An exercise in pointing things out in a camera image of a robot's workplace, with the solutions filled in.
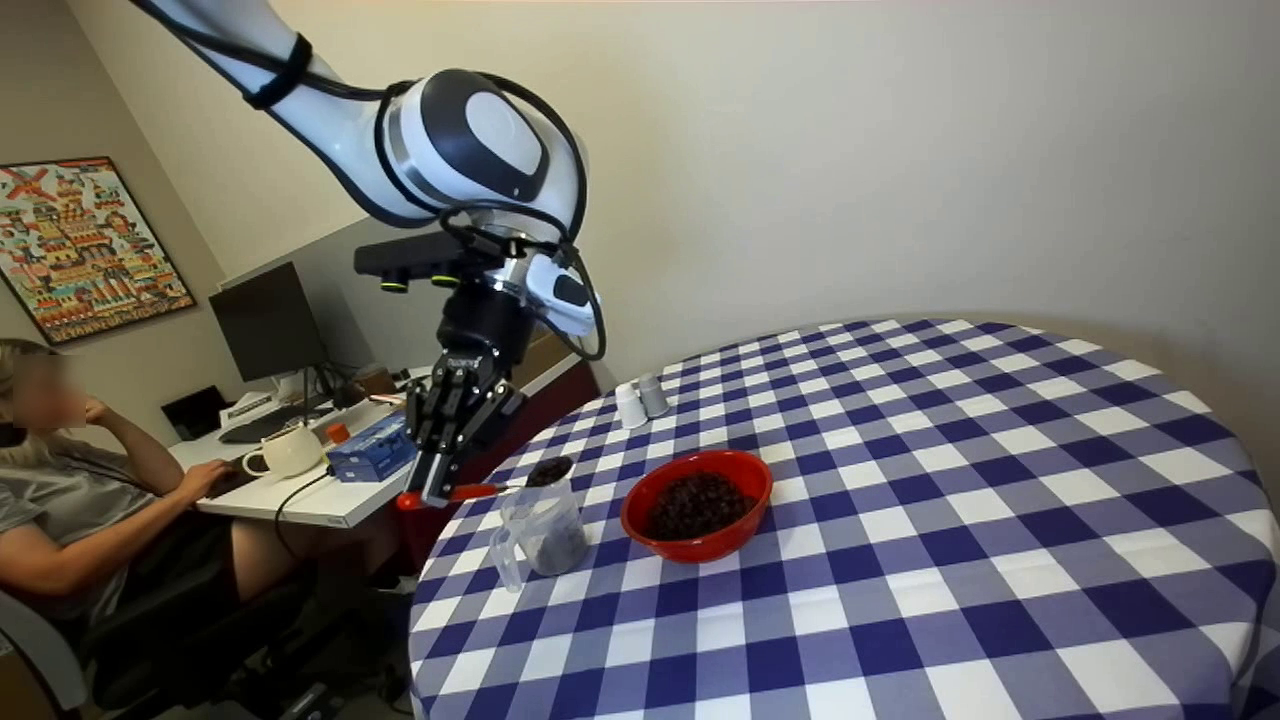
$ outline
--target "computer monitor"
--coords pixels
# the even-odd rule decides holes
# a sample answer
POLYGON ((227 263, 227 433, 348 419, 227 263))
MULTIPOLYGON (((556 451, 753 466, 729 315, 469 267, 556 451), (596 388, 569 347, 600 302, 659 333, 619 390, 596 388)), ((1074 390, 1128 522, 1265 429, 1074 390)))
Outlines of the computer monitor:
POLYGON ((242 379, 313 369, 326 383, 330 357, 321 324, 294 263, 227 285, 209 296, 209 302, 237 357, 242 379))

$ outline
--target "framed picture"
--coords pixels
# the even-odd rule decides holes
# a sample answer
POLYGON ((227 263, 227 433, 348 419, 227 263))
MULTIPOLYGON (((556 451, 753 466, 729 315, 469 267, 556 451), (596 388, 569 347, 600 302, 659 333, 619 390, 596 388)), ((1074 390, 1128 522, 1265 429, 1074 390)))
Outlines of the framed picture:
POLYGON ((109 157, 0 164, 0 270, 48 344, 195 306, 109 157))

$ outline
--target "gray t-shirt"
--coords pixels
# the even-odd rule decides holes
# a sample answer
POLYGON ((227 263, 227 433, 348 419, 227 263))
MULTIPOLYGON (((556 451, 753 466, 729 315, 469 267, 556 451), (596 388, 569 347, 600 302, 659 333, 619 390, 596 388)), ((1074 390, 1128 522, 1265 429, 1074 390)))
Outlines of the gray t-shirt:
MULTIPOLYGON (((0 464, 0 532, 18 522, 43 527, 57 542, 75 542, 95 527, 151 503, 151 491, 131 484, 125 454, 62 439, 51 460, 18 466, 0 464)), ((120 600, 125 571, 79 604, 51 606, 62 617, 109 617, 120 600)))

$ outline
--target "checkered tablecloth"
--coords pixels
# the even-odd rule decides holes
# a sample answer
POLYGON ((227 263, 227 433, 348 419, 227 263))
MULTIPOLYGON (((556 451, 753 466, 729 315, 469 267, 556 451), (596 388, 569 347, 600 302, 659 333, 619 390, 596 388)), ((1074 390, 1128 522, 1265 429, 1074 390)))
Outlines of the checkered tablecloth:
POLYGON ((499 588, 491 501, 414 600, 415 715, 1224 715, 1272 588, 1235 439, 1148 362, 1040 326, 826 324, 594 401, 491 480, 577 454, 596 558, 499 588), (619 501, 698 447, 776 477, 729 558, 655 558, 619 501))

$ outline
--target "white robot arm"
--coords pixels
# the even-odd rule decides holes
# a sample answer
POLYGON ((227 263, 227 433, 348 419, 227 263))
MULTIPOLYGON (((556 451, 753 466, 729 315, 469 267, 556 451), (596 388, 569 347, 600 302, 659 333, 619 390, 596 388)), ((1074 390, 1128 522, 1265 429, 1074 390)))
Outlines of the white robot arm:
POLYGON ((577 256, 590 179, 569 125, 489 72, 342 84, 264 0, 131 4, 310 144, 369 215, 429 229, 359 248, 357 270, 385 289, 452 289, 436 326, 446 357, 404 409, 425 451, 414 491, 449 503, 460 454, 522 402, 509 377, 534 319, 579 357, 605 357, 600 299, 577 256))

